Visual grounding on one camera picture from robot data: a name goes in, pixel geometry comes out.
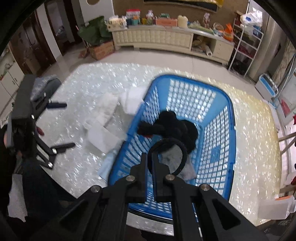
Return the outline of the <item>person's left hand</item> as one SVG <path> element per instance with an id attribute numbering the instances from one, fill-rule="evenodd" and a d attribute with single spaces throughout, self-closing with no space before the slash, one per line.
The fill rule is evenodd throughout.
<path id="1" fill-rule="evenodd" d="M 44 136 L 45 135 L 45 133 L 43 132 L 43 130 L 41 128 L 39 128 L 39 127 L 37 127 L 37 132 L 41 136 Z M 5 145 L 5 147 L 8 146 L 7 140 L 8 140 L 8 134 L 7 134 L 7 131 L 5 131 L 4 132 L 4 145 Z"/>

